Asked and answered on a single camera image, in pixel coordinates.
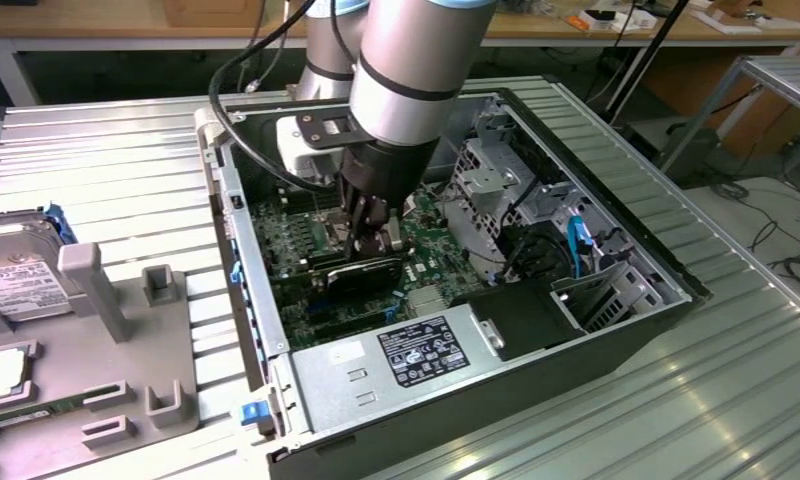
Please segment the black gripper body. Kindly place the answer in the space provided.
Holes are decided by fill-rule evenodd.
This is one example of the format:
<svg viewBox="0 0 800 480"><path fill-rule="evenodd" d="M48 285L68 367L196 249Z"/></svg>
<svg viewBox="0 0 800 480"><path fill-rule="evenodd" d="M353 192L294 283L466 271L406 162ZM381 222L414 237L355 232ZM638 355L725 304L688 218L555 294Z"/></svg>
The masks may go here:
<svg viewBox="0 0 800 480"><path fill-rule="evenodd" d="M375 197L398 208L418 188L439 140L398 146L374 140L345 148L339 172L343 206Z"/></svg>

